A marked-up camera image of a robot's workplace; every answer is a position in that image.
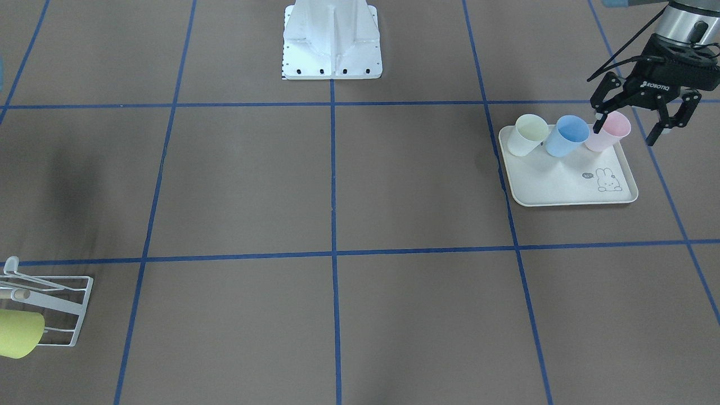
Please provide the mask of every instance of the cartoon rabbit print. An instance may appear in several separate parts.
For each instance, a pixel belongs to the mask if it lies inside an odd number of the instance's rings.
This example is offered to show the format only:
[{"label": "cartoon rabbit print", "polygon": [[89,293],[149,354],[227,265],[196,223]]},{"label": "cartoon rabbit print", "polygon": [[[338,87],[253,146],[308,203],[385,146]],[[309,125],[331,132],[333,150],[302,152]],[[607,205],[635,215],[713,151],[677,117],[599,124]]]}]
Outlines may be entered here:
[{"label": "cartoon rabbit print", "polygon": [[608,167],[595,171],[598,175],[598,191],[622,191],[620,182],[615,178],[615,174]]}]

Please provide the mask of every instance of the rectangular tray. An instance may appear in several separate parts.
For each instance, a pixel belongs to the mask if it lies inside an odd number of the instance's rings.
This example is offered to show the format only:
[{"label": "rectangular tray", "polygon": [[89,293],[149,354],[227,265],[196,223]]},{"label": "rectangular tray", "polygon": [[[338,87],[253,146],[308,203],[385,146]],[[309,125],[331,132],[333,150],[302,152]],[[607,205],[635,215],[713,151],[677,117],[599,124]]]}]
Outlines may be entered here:
[{"label": "rectangular tray", "polygon": [[513,199],[525,207],[555,205],[627,204],[638,189],[620,143],[602,152],[580,145],[556,158],[540,145],[517,157],[507,151],[513,127],[500,130],[498,139]]}]

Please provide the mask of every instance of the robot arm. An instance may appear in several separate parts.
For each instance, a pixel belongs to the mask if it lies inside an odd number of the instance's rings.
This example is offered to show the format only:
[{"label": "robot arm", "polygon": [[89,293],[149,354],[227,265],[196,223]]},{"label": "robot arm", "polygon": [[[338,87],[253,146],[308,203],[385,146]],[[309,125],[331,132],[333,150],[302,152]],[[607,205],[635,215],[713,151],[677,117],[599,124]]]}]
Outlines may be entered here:
[{"label": "robot arm", "polygon": [[[662,0],[603,0],[606,6],[635,6],[661,3]],[[641,55],[615,65],[608,64],[642,31],[659,19],[654,34],[647,41]],[[588,81],[605,73],[590,98],[597,121],[597,133],[610,112],[627,105],[657,111],[659,122],[647,137],[652,146],[661,134],[688,124],[702,95],[699,90],[712,91],[720,84],[720,66],[711,52],[713,38],[720,31],[720,0],[674,0],[651,20],[638,34],[617,52]],[[626,78],[610,71],[613,67],[635,62]],[[605,100],[614,89],[622,91]],[[680,97],[682,104],[674,115],[667,111],[667,103]]]}]

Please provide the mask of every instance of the yellow-green cup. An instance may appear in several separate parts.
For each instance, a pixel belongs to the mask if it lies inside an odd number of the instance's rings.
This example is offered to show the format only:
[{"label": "yellow-green cup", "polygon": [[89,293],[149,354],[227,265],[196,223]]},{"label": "yellow-green cup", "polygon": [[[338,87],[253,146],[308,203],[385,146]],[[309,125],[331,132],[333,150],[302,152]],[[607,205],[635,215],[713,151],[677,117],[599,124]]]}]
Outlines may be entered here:
[{"label": "yellow-green cup", "polygon": [[41,313],[0,309],[0,356],[19,359],[40,342],[45,331]]}]

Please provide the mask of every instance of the pink cup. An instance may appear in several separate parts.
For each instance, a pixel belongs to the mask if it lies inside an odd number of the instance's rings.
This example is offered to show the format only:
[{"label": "pink cup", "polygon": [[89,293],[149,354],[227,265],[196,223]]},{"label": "pink cup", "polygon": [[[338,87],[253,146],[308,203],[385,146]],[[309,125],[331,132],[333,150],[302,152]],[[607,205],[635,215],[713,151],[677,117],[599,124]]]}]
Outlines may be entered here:
[{"label": "pink cup", "polygon": [[602,152],[625,138],[630,133],[630,128],[630,120],[622,113],[613,111],[608,114],[608,119],[599,133],[590,131],[585,146],[591,151]]}]

